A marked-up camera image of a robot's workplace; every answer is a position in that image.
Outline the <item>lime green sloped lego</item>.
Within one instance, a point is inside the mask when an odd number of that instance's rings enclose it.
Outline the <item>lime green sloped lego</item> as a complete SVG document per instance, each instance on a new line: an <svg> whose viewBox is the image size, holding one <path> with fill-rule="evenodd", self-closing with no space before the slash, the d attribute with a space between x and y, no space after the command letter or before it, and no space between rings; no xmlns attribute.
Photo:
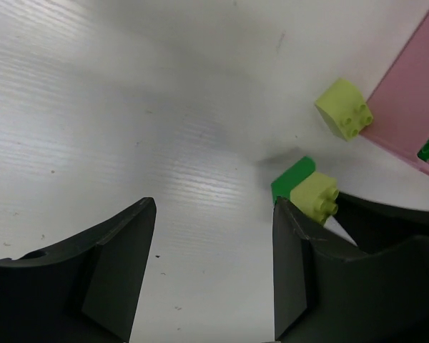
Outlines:
<svg viewBox="0 0 429 343"><path fill-rule="evenodd" d="M338 78L315 101L315 107L337 137L350 141L373 122L373 115L359 89Z"/></svg>

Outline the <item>pink plastic container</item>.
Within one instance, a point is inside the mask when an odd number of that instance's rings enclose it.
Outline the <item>pink plastic container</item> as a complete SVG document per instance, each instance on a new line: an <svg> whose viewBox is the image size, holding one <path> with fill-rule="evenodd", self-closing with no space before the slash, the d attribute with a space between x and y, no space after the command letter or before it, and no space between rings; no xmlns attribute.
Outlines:
<svg viewBox="0 0 429 343"><path fill-rule="evenodd" d="M429 140L429 11L368 99L366 139L429 176L418 152Z"/></svg>

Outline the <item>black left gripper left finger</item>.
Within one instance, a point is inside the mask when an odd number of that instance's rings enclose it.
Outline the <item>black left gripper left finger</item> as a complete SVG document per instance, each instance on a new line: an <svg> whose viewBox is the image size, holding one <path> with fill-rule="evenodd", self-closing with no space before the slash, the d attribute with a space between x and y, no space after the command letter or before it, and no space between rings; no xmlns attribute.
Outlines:
<svg viewBox="0 0 429 343"><path fill-rule="evenodd" d="M0 342L128 342L156 219L145 197L19 259L0 259Z"/></svg>

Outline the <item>lime and green lego stack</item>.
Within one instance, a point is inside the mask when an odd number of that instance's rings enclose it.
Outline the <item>lime and green lego stack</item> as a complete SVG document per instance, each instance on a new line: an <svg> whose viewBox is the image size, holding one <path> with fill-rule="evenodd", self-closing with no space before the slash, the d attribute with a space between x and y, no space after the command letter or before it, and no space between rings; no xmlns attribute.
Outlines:
<svg viewBox="0 0 429 343"><path fill-rule="evenodd" d="M271 183L273 202L289 199L303 214L324 225L337 213L337 179L316 171L315 162L302 157Z"/></svg>

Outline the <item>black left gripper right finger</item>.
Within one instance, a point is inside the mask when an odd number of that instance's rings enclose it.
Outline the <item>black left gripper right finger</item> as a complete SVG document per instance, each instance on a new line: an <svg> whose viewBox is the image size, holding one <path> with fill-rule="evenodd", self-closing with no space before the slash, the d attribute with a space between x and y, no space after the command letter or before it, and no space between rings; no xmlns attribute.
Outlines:
<svg viewBox="0 0 429 343"><path fill-rule="evenodd" d="M275 202L275 339L429 342L429 212L344 193L337 203L349 240Z"/></svg>

